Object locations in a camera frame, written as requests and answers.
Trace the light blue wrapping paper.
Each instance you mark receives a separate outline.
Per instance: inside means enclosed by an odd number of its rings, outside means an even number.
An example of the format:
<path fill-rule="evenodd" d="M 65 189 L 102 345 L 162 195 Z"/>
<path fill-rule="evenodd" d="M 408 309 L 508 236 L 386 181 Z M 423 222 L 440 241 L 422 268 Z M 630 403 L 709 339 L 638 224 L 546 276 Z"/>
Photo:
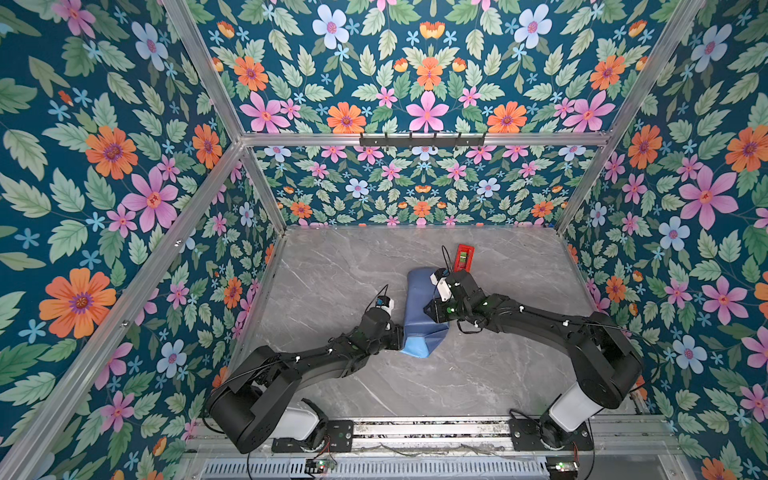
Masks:
<path fill-rule="evenodd" d="M 428 358 L 445 340 L 447 323 L 435 322 L 425 308 L 433 299 L 440 299 L 431 277 L 436 267 L 420 267 L 408 273 L 408 289 L 404 314 L 404 343 L 402 353 L 415 358 Z"/>

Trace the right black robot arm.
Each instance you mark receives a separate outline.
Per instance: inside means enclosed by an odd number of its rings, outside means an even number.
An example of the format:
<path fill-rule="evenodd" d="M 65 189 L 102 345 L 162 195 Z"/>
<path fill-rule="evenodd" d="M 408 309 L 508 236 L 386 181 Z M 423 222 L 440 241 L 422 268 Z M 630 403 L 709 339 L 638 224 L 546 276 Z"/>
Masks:
<path fill-rule="evenodd" d="M 437 298 L 425 313 L 437 323 L 468 323 L 477 333 L 528 338 L 568 356 L 576 382 L 539 419 L 543 435 L 575 432 L 592 416 L 620 407 L 643 368 L 635 347 L 614 320 L 600 311 L 588 316 L 553 313 L 509 296 L 487 294 L 465 271 L 444 268 L 429 275 Z"/>

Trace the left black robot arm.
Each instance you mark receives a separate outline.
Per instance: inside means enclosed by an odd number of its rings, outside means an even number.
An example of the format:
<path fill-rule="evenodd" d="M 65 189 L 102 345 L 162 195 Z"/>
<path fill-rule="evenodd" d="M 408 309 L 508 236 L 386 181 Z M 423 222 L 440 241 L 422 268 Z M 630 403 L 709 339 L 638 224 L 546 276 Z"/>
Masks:
<path fill-rule="evenodd" d="M 270 439 L 291 440 L 306 451 L 324 448 L 327 415 L 308 399 L 302 401 L 309 408 L 306 413 L 293 413 L 289 405 L 304 388 L 348 377 L 382 351 L 401 350 L 404 327 L 392 320 L 393 309 L 394 301 L 380 295 L 359 325 L 330 338 L 325 346 L 296 353 L 269 346 L 255 349 L 205 402 L 216 430 L 243 454 Z"/>

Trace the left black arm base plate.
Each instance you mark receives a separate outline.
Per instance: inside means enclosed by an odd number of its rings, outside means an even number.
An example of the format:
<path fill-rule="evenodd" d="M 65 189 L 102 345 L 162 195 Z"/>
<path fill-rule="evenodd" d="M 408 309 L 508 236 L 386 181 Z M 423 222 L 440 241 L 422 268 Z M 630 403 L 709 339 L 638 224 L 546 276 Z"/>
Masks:
<path fill-rule="evenodd" d="M 305 440 L 291 438 L 274 439 L 273 453 L 312 453 L 322 451 L 349 453 L 352 451 L 355 423 L 352 420 L 321 422 Z"/>

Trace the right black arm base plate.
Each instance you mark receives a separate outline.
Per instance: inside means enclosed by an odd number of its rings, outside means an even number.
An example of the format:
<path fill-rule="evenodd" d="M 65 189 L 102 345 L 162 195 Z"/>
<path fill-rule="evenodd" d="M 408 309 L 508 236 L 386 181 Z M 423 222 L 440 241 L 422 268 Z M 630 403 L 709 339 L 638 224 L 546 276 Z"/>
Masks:
<path fill-rule="evenodd" d="M 549 418 L 512 417 L 508 420 L 510 438 L 516 451 L 593 451 L 594 439 L 587 422 L 573 431 L 562 429 Z"/>

